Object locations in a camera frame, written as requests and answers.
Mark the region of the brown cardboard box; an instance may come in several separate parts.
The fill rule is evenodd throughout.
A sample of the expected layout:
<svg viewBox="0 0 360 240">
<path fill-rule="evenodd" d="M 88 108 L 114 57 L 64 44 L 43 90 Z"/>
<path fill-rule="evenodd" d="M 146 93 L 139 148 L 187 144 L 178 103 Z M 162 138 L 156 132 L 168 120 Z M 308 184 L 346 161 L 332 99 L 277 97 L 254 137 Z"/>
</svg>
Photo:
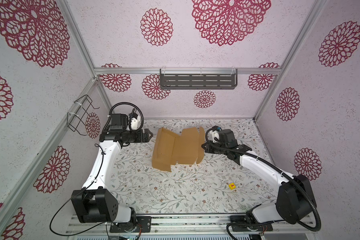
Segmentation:
<svg viewBox="0 0 360 240">
<path fill-rule="evenodd" d="M 160 128 L 152 155 L 154 169 L 170 172 L 174 165 L 200 164 L 204 159 L 205 130 L 203 127 L 183 129 L 178 135 Z"/>
</svg>

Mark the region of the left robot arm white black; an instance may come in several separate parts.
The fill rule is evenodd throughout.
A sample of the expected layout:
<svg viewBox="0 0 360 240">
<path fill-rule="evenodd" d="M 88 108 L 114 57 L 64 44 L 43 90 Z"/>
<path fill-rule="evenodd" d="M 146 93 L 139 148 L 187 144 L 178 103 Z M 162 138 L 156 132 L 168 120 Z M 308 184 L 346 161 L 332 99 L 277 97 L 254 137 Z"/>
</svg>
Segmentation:
<svg viewBox="0 0 360 240">
<path fill-rule="evenodd" d="M 80 223 L 109 222 L 135 226 L 135 210 L 120 205 L 107 183 L 122 148 L 130 144 L 148 143 L 153 133 L 142 129 L 144 117 L 141 114 L 111 114 L 109 121 L 100 135 L 98 155 L 91 173 L 81 190 L 73 191 L 71 202 Z"/>
</svg>

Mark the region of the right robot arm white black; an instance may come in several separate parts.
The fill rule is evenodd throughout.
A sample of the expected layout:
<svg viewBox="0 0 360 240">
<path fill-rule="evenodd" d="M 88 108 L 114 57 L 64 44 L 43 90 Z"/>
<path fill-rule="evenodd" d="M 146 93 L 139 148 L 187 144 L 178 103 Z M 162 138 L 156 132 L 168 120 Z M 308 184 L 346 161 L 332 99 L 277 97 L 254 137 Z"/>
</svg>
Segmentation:
<svg viewBox="0 0 360 240">
<path fill-rule="evenodd" d="M 321 219 L 310 180 L 281 170 L 258 156 L 252 148 L 239 144 L 232 130 L 214 126 L 205 133 L 205 153 L 224 155 L 237 165 L 247 168 L 277 191 L 276 201 L 260 204 L 246 212 L 249 227 L 276 222 L 299 224 L 317 231 Z"/>
</svg>

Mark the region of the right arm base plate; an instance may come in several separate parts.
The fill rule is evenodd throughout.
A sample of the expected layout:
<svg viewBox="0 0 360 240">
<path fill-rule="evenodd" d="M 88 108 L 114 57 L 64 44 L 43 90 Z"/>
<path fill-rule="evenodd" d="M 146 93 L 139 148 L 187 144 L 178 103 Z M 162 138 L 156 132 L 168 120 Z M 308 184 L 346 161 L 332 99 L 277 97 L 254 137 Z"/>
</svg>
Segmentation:
<svg viewBox="0 0 360 240">
<path fill-rule="evenodd" d="M 267 232 L 273 231 L 271 224 L 259 225 L 256 220 L 252 220 L 246 215 L 230 216 L 230 222 L 239 225 L 233 225 L 232 229 L 234 232 Z"/>
</svg>

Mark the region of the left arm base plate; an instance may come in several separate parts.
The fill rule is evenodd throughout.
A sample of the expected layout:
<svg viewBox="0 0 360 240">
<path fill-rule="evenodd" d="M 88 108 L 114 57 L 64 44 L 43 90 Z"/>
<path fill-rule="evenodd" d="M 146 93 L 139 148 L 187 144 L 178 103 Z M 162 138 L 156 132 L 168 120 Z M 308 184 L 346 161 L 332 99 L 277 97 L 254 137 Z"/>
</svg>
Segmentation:
<svg viewBox="0 0 360 240">
<path fill-rule="evenodd" d="M 135 220 L 128 223 L 112 223 L 111 233 L 149 233 L 152 226 L 151 216 L 137 216 Z"/>
</svg>

